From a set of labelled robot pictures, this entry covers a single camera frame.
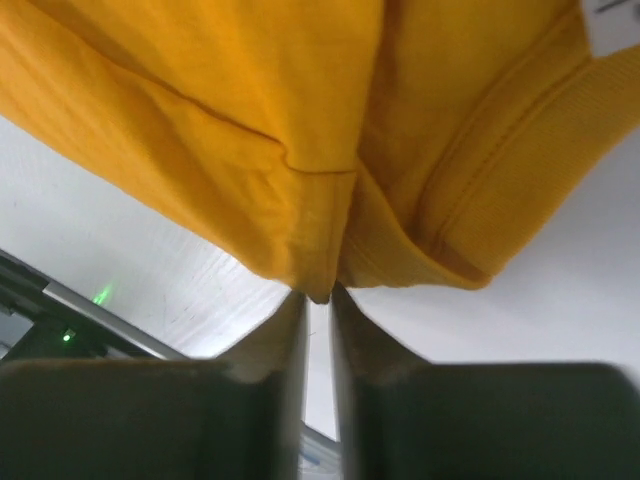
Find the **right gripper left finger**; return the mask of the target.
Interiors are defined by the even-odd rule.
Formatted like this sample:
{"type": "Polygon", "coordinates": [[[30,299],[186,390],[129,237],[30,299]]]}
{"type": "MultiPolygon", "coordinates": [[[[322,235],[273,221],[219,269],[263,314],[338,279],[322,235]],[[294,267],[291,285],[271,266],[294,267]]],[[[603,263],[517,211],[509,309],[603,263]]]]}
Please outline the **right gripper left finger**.
{"type": "Polygon", "coordinates": [[[306,300],[214,359],[4,359],[5,479],[294,479],[306,300]]]}

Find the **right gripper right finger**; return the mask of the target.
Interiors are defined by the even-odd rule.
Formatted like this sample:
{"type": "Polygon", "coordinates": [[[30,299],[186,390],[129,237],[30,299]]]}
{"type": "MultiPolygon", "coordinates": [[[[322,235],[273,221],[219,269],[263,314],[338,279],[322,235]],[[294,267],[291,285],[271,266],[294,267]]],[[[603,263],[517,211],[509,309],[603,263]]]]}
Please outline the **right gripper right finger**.
{"type": "Polygon", "coordinates": [[[347,479],[635,479],[639,391],[606,363],[426,360],[331,295],[347,479]]]}

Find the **orange t shirt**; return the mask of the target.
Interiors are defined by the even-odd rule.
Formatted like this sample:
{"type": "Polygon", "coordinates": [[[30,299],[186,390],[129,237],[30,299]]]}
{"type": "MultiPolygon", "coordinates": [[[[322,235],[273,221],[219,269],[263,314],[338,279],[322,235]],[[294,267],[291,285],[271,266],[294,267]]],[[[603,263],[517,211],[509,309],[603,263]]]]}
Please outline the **orange t shirt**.
{"type": "Polygon", "coordinates": [[[5,1],[1,112],[325,301],[486,286],[639,124],[635,1],[5,1]]]}

